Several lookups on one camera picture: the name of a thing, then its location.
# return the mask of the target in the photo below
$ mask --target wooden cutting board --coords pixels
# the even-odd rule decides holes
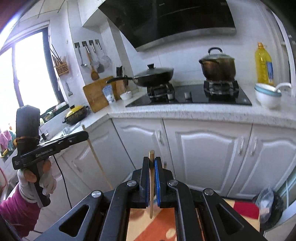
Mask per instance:
[[[104,79],[99,79],[83,87],[85,97],[87,98],[89,106],[94,113],[109,105],[107,99],[104,96],[103,88],[107,85],[106,81],[112,78],[113,76],[109,76]],[[116,81],[112,82],[111,85],[115,99],[119,100],[120,96],[118,96],[116,91]]]

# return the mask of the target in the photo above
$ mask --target pan handle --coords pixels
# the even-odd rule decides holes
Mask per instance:
[[[106,84],[109,84],[111,82],[118,81],[118,80],[133,80],[133,78],[131,78],[131,77],[117,77],[117,78],[107,80]]]
[[[219,50],[220,52],[221,52],[221,54],[223,54],[223,51],[222,51],[222,49],[220,49],[219,47],[212,47],[212,48],[209,48],[209,50],[207,51],[209,54],[211,53],[211,51],[212,50],[214,50],[214,49],[217,49],[217,50]]]

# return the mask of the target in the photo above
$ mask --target countertop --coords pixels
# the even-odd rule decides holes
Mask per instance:
[[[227,121],[236,123],[254,123],[296,129],[296,98],[283,93],[281,105],[269,110],[256,100],[254,86],[241,85],[252,106],[230,104],[166,104],[137,107],[125,107],[145,95],[137,92],[128,101],[119,100],[97,113],[89,114],[81,124],[88,130],[109,118],[163,118],[203,121]]]

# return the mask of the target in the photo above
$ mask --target pink sleeve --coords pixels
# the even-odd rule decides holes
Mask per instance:
[[[1,216],[15,227],[21,237],[28,236],[34,229],[40,210],[37,203],[28,203],[22,198],[18,186],[12,197],[0,203]]]

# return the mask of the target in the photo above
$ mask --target wooden stick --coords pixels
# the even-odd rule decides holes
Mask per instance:
[[[153,200],[154,200],[154,151],[149,151],[149,168],[150,168],[150,218],[153,215]]]
[[[93,148],[93,146],[92,146],[92,144],[91,144],[91,140],[90,140],[89,138],[87,139],[87,142],[89,143],[89,147],[90,147],[90,149],[91,149],[91,152],[93,153],[94,158],[95,158],[96,162],[98,163],[98,165],[99,165],[99,167],[100,167],[100,169],[101,169],[101,171],[102,171],[102,174],[103,174],[103,176],[104,176],[106,182],[108,183],[108,185],[109,185],[109,187],[111,188],[111,190],[113,190],[114,188],[113,188],[113,186],[111,185],[110,181],[108,180],[108,178],[107,178],[107,176],[106,176],[106,173],[104,172],[104,169],[103,169],[103,167],[102,167],[102,165],[101,165],[101,163],[100,163],[100,161],[99,161],[99,159],[98,159],[98,157],[97,157],[97,155],[96,155],[96,152],[94,151],[94,148]]]

